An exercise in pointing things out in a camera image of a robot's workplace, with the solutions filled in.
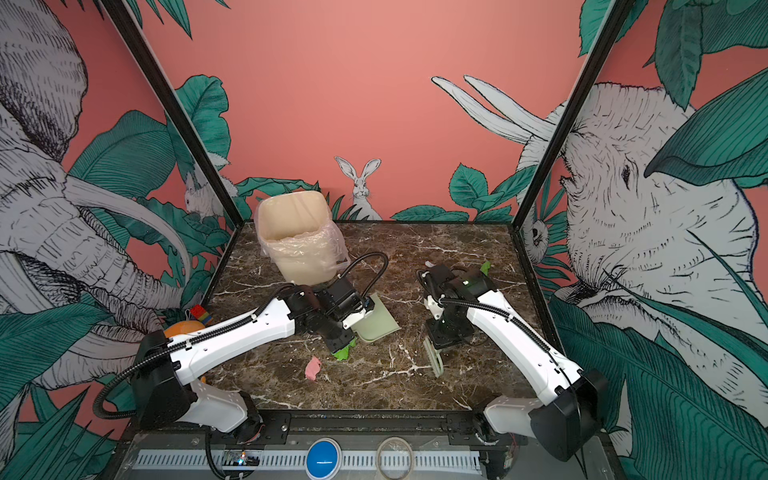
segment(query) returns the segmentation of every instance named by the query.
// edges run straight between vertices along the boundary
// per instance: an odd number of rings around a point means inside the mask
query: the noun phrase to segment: pink sponge
[[[312,357],[309,363],[306,364],[304,369],[304,375],[313,382],[317,379],[317,374],[320,373],[320,366],[323,363],[316,356]]]

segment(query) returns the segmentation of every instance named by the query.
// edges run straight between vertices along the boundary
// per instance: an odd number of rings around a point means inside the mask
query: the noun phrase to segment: elephant eye
[[[624,169],[621,171],[621,178],[629,190],[629,165],[624,165]]]

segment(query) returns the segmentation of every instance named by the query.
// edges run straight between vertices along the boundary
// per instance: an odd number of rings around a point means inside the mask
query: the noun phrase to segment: elephant illustration
[[[42,0],[0,2],[0,314],[38,313],[90,293],[114,315],[97,323],[32,380],[56,389],[119,372],[161,327],[155,309],[178,308],[182,289],[147,275],[90,212],[139,220],[190,257],[176,231],[130,198],[68,176],[61,161],[78,131],[88,87],[84,62]],[[27,390],[0,412],[0,465]]]
[[[564,106],[542,119],[492,85],[465,79],[505,118],[453,83],[432,80],[483,127],[525,145],[518,169],[538,165]],[[568,254],[578,283],[556,295],[579,305],[594,322],[631,327],[651,341],[661,334],[712,390],[765,426],[768,390],[755,373],[712,339],[649,309],[625,290],[768,342],[766,324],[736,280],[698,240],[762,299],[752,265],[757,223],[743,191],[732,180],[694,186],[662,173],[643,175],[693,113],[692,107],[675,105],[661,88],[597,84],[591,89],[561,151],[571,174],[561,184],[568,199]],[[530,253],[535,247],[526,249]]]

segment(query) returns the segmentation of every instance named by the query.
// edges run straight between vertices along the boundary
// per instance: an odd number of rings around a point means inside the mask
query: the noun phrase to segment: rabbit illustration
[[[208,152],[208,157],[214,167],[219,170],[229,164],[226,158]],[[237,196],[237,188],[234,186],[231,180],[223,177],[219,173],[221,182],[224,184],[224,188],[230,197]],[[205,174],[197,165],[194,165],[194,176],[192,173],[187,174],[187,178],[184,179],[184,183],[187,186],[187,191],[184,193],[184,201],[187,205],[187,212],[190,214],[197,213],[202,217],[210,217],[212,215],[218,215],[221,217],[224,215],[224,207],[219,201],[218,197],[214,193],[214,189],[210,186]]]
[[[368,201],[368,197],[371,194],[371,190],[368,190],[366,186],[366,178],[376,171],[382,164],[382,161],[375,158],[366,164],[366,167],[362,169],[362,175],[357,176],[357,171],[352,164],[341,157],[335,157],[339,162],[341,171],[349,178],[355,181],[355,188],[352,190],[353,205],[352,212],[360,210],[357,214],[357,220],[381,220],[381,216],[371,207],[371,203]]]

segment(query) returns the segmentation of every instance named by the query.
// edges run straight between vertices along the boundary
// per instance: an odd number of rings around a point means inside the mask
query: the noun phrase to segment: rubik's cube
[[[195,305],[190,309],[190,315],[198,319],[203,325],[207,325],[208,322],[210,322],[210,319],[213,318],[210,316],[210,313],[208,313],[202,306]]]

